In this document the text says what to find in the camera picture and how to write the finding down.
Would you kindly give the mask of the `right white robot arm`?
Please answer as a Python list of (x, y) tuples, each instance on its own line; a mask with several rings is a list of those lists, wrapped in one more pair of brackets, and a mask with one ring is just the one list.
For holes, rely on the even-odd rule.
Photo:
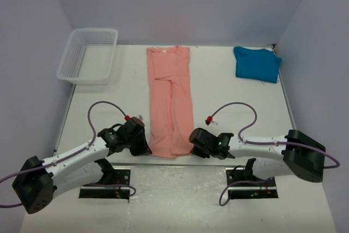
[(251, 141), (232, 133), (215, 136), (203, 128), (196, 128), (190, 134), (189, 142), (193, 144), (191, 153), (201, 158), (248, 157), (243, 180), (251, 186), (270, 177), (291, 174), (308, 182), (323, 180), (326, 148), (298, 130), (289, 130), (285, 136)]

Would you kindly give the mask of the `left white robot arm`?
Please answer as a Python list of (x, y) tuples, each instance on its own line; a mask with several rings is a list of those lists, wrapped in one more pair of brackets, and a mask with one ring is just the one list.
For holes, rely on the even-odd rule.
[(27, 159), (12, 188), (28, 214), (39, 212), (57, 196), (80, 186), (116, 188), (118, 179), (107, 157), (124, 149), (132, 156), (151, 154), (145, 125), (137, 117), (105, 128), (93, 141), (55, 157)]

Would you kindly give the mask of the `pink t shirt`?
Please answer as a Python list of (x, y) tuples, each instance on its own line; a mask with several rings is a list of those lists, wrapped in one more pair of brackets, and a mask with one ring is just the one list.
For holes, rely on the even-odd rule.
[(191, 152), (194, 122), (189, 62), (188, 47), (147, 48), (149, 145), (156, 157), (176, 158)]

